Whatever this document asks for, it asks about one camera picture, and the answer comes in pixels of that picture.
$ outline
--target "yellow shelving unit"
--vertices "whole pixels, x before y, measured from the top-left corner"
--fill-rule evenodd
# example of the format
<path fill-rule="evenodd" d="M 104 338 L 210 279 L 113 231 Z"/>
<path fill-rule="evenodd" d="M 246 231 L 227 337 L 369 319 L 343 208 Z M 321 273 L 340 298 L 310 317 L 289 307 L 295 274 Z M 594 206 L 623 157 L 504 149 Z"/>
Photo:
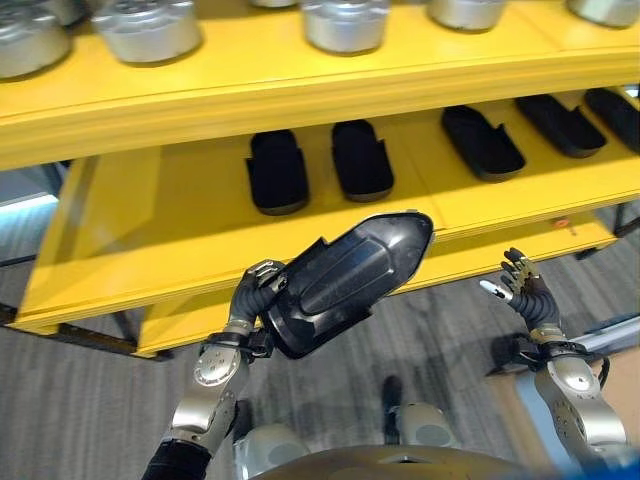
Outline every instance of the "yellow shelving unit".
<path fill-rule="evenodd" d="M 560 98 L 570 105 L 581 94 Z M 263 258 L 287 261 L 318 237 L 335 238 L 379 212 L 427 213 L 446 244 L 640 194 L 640 157 L 611 134 L 595 156 L 569 159 L 511 100 L 476 107 L 496 124 L 507 122 L 527 159 L 514 179 L 487 184 L 473 177 L 442 132 L 439 110 L 380 117 L 372 122 L 386 141 L 396 184 L 386 199 L 356 204 L 339 188 L 331 125 L 305 127 L 295 133 L 306 157 L 311 203 L 284 217 L 262 215 L 251 202 L 248 135 L 78 161 L 14 326 L 41 328 L 227 289 L 248 265 Z"/>
<path fill-rule="evenodd" d="M 479 275 L 500 268 L 502 252 L 517 245 L 534 260 L 564 255 L 591 247 L 604 247 L 615 237 L 589 213 L 571 217 L 573 232 L 550 222 L 512 227 L 474 237 L 438 242 L 420 270 L 394 293 Z M 138 354 L 204 340 L 224 327 L 233 289 L 159 303 L 148 309 L 142 324 Z"/>
<path fill-rule="evenodd" d="M 561 0 L 513 0 L 481 35 L 392 6 L 384 45 L 353 57 L 304 40 L 296 9 L 197 2 L 205 43 L 178 62 L 119 63 L 85 24 L 60 65 L 0 82 L 0 170 L 161 144 L 637 81 L 640 27 Z"/>
<path fill-rule="evenodd" d="M 375 213 L 434 220 L 438 240 L 411 289 L 492 270 L 512 243 L 534 258 L 607 245 L 584 212 L 640 194 L 640 159 L 588 109 L 609 144 L 575 160 L 501 100 L 565 92 L 573 107 L 580 89 L 637 81 L 640 25 L 609 29 L 562 0 L 511 0 L 496 28 L 473 35 L 398 0 L 380 49 L 338 56 L 306 43 L 297 9 L 197 9 L 205 42 L 179 61 L 119 63 L 85 23 L 59 65 L 0 81 L 0 170 L 78 159 L 12 327 L 64 339 L 76 327 L 63 322 L 153 305 L 137 352 L 153 356 L 219 329 L 248 265 L 289 260 Z M 516 178 L 473 177 L 439 125 L 456 104 L 507 125 L 528 162 Z M 343 198 L 331 161 L 331 125 L 356 118 L 372 119 L 396 177 L 373 204 Z M 278 128 L 295 130 L 311 202 L 267 217 L 251 203 L 244 160 L 252 134 Z M 552 228 L 565 215 L 575 234 Z"/>

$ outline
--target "yellow shelf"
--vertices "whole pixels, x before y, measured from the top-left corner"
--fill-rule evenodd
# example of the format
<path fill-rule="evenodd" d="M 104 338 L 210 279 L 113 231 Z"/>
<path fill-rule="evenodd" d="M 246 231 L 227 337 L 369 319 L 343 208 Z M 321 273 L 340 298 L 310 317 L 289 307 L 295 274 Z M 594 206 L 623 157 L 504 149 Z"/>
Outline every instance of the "yellow shelf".
<path fill-rule="evenodd" d="M 334 172 L 331 126 L 305 127 L 296 137 L 311 203 L 284 217 L 262 215 L 251 203 L 248 135 L 78 161 L 17 325 L 39 328 L 229 288 L 247 266 L 263 258 L 287 261 L 318 237 L 335 238 L 375 213 L 427 213 L 442 242 L 640 194 L 640 157 L 610 134 L 596 156 L 567 159 L 517 115 L 513 102 L 477 108 L 491 120 L 508 119 L 528 159 L 516 178 L 476 180 L 444 137 L 438 111 L 380 117 L 372 122 L 386 141 L 396 184 L 380 202 L 355 204 L 342 197 Z"/>
<path fill-rule="evenodd" d="M 75 162 L 18 324 L 42 326 L 233 286 L 263 258 L 289 260 L 320 236 L 365 217 L 410 208 L 442 221 L 393 126 L 386 141 L 396 183 L 382 203 L 343 198 L 331 160 L 331 125 L 296 130 L 311 199 L 284 217 L 251 201 L 244 159 L 251 136 L 154 147 Z"/>
<path fill-rule="evenodd" d="M 436 239 L 416 276 L 394 293 L 498 270 L 502 252 L 511 246 L 542 260 L 615 241 L 589 213 L 571 217 L 571 223 L 574 233 L 541 222 L 444 243 Z M 153 305 L 142 323 L 138 353 L 198 342 L 220 331 L 227 322 L 232 293 L 233 289 L 220 290 Z"/>
<path fill-rule="evenodd" d="M 444 222 L 441 239 L 593 210 L 640 194 L 640 157 L 581 104 L 583 92 L 554 96 L 567 108 L 580 105 L 605 135 L 607 145 L 586 159 L 566 157 L 544 139 L 513 101 L 476 104 L 473 107 L 494 126 L 505 124 L 527 161 L 515 178 L 497 184 L 478 181 L 458 160 L 440 126 L 440 109 L 394 117 L 409 158 Z"/>
<path fill-rule="evenodd" d="M 639 27 L 592 25 L 560 0 L 509 2 L 473 35 L 394 3 L 384 45 L 353 57 L 303 38 L 295 9 L 197 2 L 205 44 L 132 67 L 83 25 L 60 65 L 0 83 L 0 170 L 153 145 L 637 80 Z"/>

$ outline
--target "gray carpet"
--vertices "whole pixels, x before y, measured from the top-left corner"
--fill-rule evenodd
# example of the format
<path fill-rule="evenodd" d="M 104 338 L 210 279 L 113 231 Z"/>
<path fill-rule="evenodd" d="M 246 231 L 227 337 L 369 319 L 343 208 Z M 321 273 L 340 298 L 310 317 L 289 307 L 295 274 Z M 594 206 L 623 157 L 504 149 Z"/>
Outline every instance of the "gray carpet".
<path fill-rule="evenodd" d="M 51 207 L 0 218 L 0 259 L 37 248 Z M 602 212 L 607 221 L 612 209 Z M 630 216 L 640 214 L 633 205 Z M 638 232 L 578 262 L 541 263 L 567 334 L 638 310 Z M 30 264 L 0 270 L 0 301 L 20 301 Z M 82 322 L 101 330 L 108 318 Z M 518 461 L 484 374 L 491 340 L 522 331 L 468 279 L 379 302 L 372 318 L 312 355 L 257 361 L 245 396 L 255 423 L 285 423 L 312 451 L 382 442 L 380 387 L 442 408 L 465 448 Z M 0 479 L 137 479 L 191 375 L 197 347 L 153 363 L 0 329 Z M 231 476 L 229 442 L 211 478 Z"/>

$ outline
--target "metal container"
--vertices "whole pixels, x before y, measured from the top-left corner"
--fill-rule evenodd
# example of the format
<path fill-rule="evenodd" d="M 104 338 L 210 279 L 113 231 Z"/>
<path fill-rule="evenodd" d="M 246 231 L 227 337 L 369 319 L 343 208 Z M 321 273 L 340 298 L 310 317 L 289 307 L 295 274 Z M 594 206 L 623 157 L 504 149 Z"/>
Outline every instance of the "metal container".
<path fill-rule="evenodd" d="M 124 62 L 168 60 L 202 43 L 190 0 L 116 0 L 91 21 Z"/>
<path fill-rule="evenodd" d="M 567 8 L 590 22 L 626 28 L 640 15 L 640 0 L 567 0 Z"/>
<path fill-rule="evenodd" d="M 37 5 L 0 6 L 0 77 L 40 70 L 63 58 L 71 40 L 55 15 Z"/>
<path fill-rule="evenodd" d="M 296 5 L 298 0 L 249 0 L 249 3 L 255 7 L 284 8 Z"/>
<path fill-rule="evenodd" d="M 58 17 L 61 25 L 71 25 L 89 13 L 83 0 L 44 0 L 40 4 Z"/>
<path fill-rule="evenodd" d="M 481 31 L 496 26 L 506 0 L 431 0 L 431 18 L 445 27 L 456 30 Z"/>
<path fill-rule="evenodd" d="M 307 40 L 337 53 L 377 48 L 389 8 L 389 0 L 307 0 L 302 3 Z"/>

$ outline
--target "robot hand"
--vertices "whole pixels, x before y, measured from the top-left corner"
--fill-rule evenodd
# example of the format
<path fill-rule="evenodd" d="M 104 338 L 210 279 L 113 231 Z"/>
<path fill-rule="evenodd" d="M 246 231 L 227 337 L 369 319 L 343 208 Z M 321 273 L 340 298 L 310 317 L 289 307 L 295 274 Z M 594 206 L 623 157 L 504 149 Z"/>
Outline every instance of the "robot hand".
<path fill-rule="evenodd" d="M 518 312 L 530 332 L 542 325 L 560 329 L 558 305 L 533 262 L 515 248 L 504 252 L 504 256 L 511 263 L 501 263 L 507 273 L 501 279 L 510 291 L 488 280 L 481 280 L 480 286 Z"/>
<path fill-rule="evenodd" d="M 558 438 L 585 466 L 625 465 L 634 458 L 624 427 L 601 393 L 601 384 L 586 363 L 591 355 L 568 342 L 560 328 L 558 306 L 536 266 L 515 248 L 502 262 L 505 290 L 487 280 L 480 285 L 507 302 L 527 324 L 537 353 L 525 364 L 534 370 L 536 390 L 549 407 Z"/>
<path fill-rule="evenodd" d="M 258 314 L 286 285 L 284 265 L 264 260 L 246 270 L 229 310 L 224 330 L 204 343 L 191 382 L 173 415 L 143 480 L 203 480 L 207 465 L 231 428 L 238 395 L 254 358 L 271 354 Z"/>

